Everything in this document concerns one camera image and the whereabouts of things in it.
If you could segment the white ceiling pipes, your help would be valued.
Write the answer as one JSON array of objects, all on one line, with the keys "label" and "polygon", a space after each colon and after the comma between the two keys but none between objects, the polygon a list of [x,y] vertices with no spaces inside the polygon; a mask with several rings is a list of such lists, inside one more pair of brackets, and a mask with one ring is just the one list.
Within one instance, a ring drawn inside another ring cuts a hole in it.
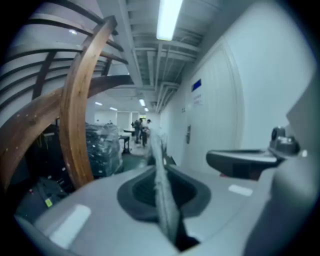
[{"label": "white ceiling pipes", "polygon": [[155,113],[159,114],[165,104],[165,100],[169,97],[169,93],[174,93],[180,87],[179,83],[163,81],[160,84],[159,92],[157,95],[157,102],[155,107]]}]

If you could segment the long ceiling light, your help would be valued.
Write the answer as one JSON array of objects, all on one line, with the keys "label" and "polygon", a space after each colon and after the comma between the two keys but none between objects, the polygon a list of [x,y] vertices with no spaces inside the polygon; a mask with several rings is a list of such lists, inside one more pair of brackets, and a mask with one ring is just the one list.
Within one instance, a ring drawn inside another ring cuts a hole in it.
[{"label": "long ceiling light", "polygon": [[162,41],[173,39],[183,0],[160,0],[156,38]]}]

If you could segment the dark wooden stair beam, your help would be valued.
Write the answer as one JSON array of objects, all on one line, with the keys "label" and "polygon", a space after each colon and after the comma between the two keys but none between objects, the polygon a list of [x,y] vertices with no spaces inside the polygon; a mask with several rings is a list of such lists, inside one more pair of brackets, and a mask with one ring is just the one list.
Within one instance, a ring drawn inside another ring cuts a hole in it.
[{"label": "dark wooden stair beam", "polygon": [[[129,75],[101,76],[91,80],[87,98],[121,85],[131,85]],[[0,127],[0,191],[5,193],[18,164],[32,143],[60,119],[63,89],[40,96],[21,108]]]}]

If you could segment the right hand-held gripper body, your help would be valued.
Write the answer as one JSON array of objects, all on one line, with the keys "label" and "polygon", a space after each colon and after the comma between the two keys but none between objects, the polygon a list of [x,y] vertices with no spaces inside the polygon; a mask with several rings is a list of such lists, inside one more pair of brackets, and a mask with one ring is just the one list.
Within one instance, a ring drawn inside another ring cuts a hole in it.
[{"label": "right hand-held gripper body", "polygon": [[316,204],[316,156],[280,164],[269,187],[245,206],[249,228],[242,256],[276,256],[296,238]]}]

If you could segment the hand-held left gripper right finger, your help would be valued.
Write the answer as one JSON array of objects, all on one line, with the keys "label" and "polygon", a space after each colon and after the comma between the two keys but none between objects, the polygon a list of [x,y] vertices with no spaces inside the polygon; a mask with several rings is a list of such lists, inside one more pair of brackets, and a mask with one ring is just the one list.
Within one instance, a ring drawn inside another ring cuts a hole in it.
[{"label": "hand-held left gripper right finger", "polygon": [[259,180],[222,177],[213,173],[169,170],[208,187],[210,200],[198,216],[186,217],[187,233],[199,241],[179,256],[245,256],[249,237],[270,198],[272,171]]}]

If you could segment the light wooden stair beam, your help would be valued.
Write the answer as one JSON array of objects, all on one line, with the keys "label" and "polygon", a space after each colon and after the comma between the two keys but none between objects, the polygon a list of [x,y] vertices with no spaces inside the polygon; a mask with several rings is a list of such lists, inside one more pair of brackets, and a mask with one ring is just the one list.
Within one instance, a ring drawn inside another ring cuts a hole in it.
[{"label": "light wooden stair beam", "polygon": [[67,74],[60,102],[59,141],[68,175],[75,189],[93,181],[86,144],[86,107],[98,58],[113,30],[116,18],[97,25],[82,44]]}]

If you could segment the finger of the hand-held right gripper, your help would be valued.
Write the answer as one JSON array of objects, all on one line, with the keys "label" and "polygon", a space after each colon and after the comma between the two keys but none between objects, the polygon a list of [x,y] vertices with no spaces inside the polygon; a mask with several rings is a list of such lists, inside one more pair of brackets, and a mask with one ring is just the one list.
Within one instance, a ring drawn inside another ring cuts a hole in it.
[{"label": "finger of the hand-held right gripper", "polygon": [[222,176],[255,181],[264,170],[279,164],[279,159],[267,149],[210,150],[206,161]]}]

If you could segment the plastic-wrapped machine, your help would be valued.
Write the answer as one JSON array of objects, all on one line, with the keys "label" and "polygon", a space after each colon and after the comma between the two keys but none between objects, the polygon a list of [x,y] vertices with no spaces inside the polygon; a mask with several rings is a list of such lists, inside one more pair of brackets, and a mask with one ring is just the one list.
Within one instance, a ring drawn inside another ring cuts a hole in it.
[{"label": "plastic-wrapped machine", "polygon": [[119,131],[114,124],[85,124],[86,146],[94,179],[124,171]]}]

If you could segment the black table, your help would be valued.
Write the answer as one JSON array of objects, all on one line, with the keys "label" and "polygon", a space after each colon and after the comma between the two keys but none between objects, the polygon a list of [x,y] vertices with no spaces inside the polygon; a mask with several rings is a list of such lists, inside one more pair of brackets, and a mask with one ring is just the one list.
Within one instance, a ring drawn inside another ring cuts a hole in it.
[{"label": "black table", "polygon": [[122,153],[123,154],[129,154],[131,152],[130,147],[130,141],[131,141],[132,135],[130,132],[124,132],[119,136],[119,140],[122,141]]}]

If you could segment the white door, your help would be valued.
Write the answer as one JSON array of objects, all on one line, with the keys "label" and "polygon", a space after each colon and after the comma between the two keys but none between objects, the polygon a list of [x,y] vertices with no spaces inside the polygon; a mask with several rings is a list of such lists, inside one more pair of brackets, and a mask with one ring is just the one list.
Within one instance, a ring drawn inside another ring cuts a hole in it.
[{"label": "white door", "polygon": [[[192,85],[201,86],[192,92]],[[195,172],[218,174],[206,160],[211,150],[241,147],[244,129],[244,99],[235,60],[224,41],[218,42],[189,78],[186,96],[190,143],[185,146],[184,163]],[[194,106],[193,95],[202,94],[203,105]]]}]

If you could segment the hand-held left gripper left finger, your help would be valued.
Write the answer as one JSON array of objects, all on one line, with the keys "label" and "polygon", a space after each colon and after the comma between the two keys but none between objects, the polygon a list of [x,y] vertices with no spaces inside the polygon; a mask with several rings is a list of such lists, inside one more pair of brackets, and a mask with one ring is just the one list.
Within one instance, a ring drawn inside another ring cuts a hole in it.
[{"label": "hand-held left gripper left finger", "polygon": [[153,222],[128,215],[117,199],[125,182],[150,166],[95,180],[50,207],[34,224],[15,216],[41,256],[176,256]]}]

